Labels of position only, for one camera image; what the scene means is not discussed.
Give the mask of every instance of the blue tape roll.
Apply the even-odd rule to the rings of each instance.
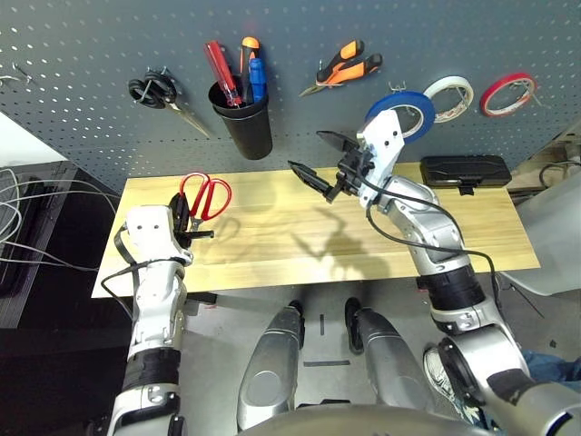
[[[422,137],[434,124],[434,120],[436,119],[436,110],[434,109],[434,104],[424,94],[414,93],[413,91],[401,91],[387,95],[381,100],[378,100],[371,106],[371,109],[369,109],[367,115],[365,115],[365,121],[368,121],[374,116],[377,116],[377,114],[379,114],[381,111],[385,111],[386,109],[393,109],[398,106],[412,106],[413,108],[420,111],[423,116],[421,125],[414,127],[414,129],[417,130],[413,134],[406,136],[406,133],[402,132],[404,135],[404,142],[406,144]]]

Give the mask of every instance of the scissors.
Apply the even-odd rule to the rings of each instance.
[[[230,204],[230,200],[232,199],[232,189],[231,189],[230,185],[227,184],[226,182],[224,182],[222,179],[212,179],[206,173],[189,173],[189,174],[185,175],[182,178],[182,181],[180,182],[180,196],[185,195],[183,188],[185,187],[186,182],[192,177],[201,177],[202,178],[202,185],[200,186],[200,189],[198,190],[198,194],[196,195],[196,199],[193,201],[192,209],[190,209],[190,222],[192,223],[192,231],[197,232],[198,228],[200,227],[200,224],[202,224],[205,221],[210,221],[211,219],[217,217],[219,214],[224,212],[224,210],[226,210],[226,208],[228,207],[228,204]],[[212,205],[212,197],[214,195],[214,188],[216,187],[217,184],[220,184],[226,190],[226,194],[227,194],[226,202],[224,203],[224,205],[222,206],[222,208],[218,212],[210,215],[210,206]],[[207,192],[206,201],[202,207],[202,212],[201,212],[200,218],[197,218],[196,215],[198,214],[198,210],[200,209],[200,205],[202,204],[203,195],[206,192]]]
[[[136,103],[152,109],[169,109],[198,129],[207,138],[210,138],[200,120],[192,114],[183,111],[175,103],[178,92],[173,85],[172,79],[168,75],[149,71],[143,77],[143,80],[132,79],[127,86],[129,87],[130,96]]]

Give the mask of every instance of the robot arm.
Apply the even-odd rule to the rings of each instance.
[[[419,282],[428,289],[432,319],[448,335],[438,351],[456,395],[485,409],[508,434],[578,434],[581,399],[558,384],[530,379],[495,301],[476,279],[459,228],[430,205],[438,205],[438,197],[427,186],[392,175],[404,145],[395,111],[381,112],[357,136],[359,144],[339,147],[346,153],[334,187],[300,163],[290,167],[330,203],[339,192],[357,195],[368,219],[377,207],[399,228],[411,245]]]
[[[172,211],[140,206],[125,223],[147,264],[134,297],[133,334],[122,392],[115,398],[108,435],[182,434],[179,366],[186,290],[184,267],[193,256],[176,241]]]

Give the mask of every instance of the person's shoe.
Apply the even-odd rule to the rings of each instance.
[[[438,349],[435,347],[429,348],[424,352],[424,373],[429,384],[432,385],[437,393],[452,403],[454,409],[464,421],[478,425],[481,421],[480,409],[478,407],[468,407],[456,396],[452,389],[452,383],[444,370],[444,365],[442,365],[442,360],[439,358]]]
[[[349,348],[353,354],[363,353],[363,340],[359,334],[359,323],[355,315],[361,309],[357,298],[351,297],[345,302],[345,326],[349,336]]]
[[[305,344],[305,318],[302,316],[302,304],[299,300],[293,300],[289,303],[290,307],[294,307],[300,315],[300,338],[299,338],[299,349],[302,350],[302,346]]]

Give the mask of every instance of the wooden table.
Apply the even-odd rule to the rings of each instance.
[[[336,168],[318,170],[330,183]],[[417,163],[400,163],[395,173],[421,182]],[[201,230],[216,237],[192,244],[194,265],[186,270],[188,292],[211,292],[256,286],[386,279],[418,275],[404,245],[377,234],[367,222],[358,199],[340,194],[333,204],[302,184],[290,171],[215,174],[232,187],[230,207]],[[100,281],[126,266],[113,245],[113,235],[127,211],[141,204],[167,204],[177,192],[181,176],[129,179],[93,291],[106,297]],[[214,200],[221,204],[216,188]],[[460,196],[457,189],[437,190],[441,204],[458,220],[466,246],[489,254],[497,270],[537,268],[527,234],[504,188],[477,189]],[[189,195],[193,201],[194,193]],[[387,217],[376,222],[400,235]],[[132,253],[135,248],[127,242]],[[473,257],[477,272],[487,263]],[[118,295],[131,295],[130,274],[108,282]]]

